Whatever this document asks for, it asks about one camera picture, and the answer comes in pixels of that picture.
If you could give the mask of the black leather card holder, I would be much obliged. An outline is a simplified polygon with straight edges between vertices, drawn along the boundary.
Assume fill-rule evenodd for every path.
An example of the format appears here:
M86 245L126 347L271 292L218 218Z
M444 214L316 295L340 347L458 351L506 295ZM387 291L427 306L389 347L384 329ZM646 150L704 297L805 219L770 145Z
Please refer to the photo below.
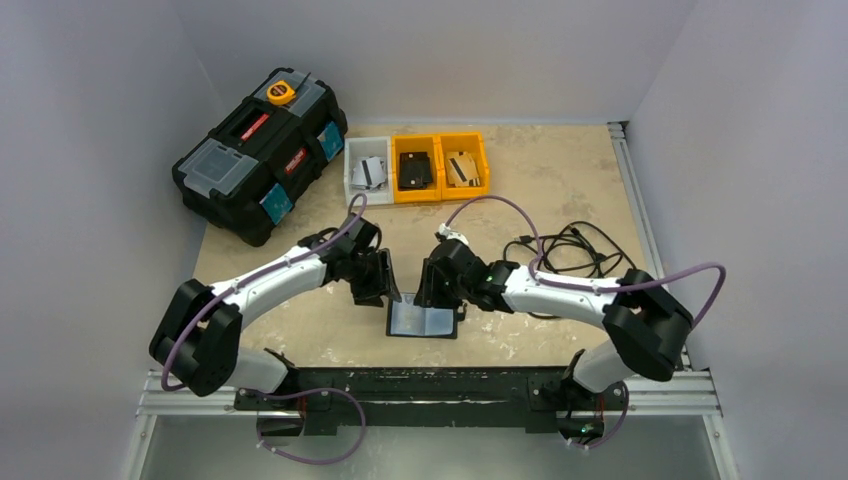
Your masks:
M421 307L413 303L414 294L402 293L391 300L387 310L386 335L389 337L456 339L459 323L465 320L465 307L443 309Z

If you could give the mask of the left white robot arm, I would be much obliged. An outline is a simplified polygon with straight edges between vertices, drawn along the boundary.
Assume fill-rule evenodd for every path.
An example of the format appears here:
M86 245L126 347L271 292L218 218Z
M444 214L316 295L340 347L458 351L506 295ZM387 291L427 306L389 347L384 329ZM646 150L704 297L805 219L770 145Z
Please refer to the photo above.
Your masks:
M298 382L283 354L240 345L243 330L282 303L332 282L348 283L355 305L383 306L400 297L379 226L349 215L338 228L308 235L266 265L210 285L197 279L174 293L148 347L168 391L199 397L223 386L259 392L272 408L297 399Z

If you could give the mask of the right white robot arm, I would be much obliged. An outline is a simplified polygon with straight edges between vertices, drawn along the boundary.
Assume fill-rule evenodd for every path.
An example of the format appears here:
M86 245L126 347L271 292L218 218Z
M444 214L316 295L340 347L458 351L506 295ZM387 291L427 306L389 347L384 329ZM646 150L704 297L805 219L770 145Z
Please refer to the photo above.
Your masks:
M423 261L417 306L536 313L603 330L608 339L572 359L564 399L584 407L631 376L669 381L694 327L690 312L648 273L587 279L537 272L516 262L484 262L459 240L445 240Z

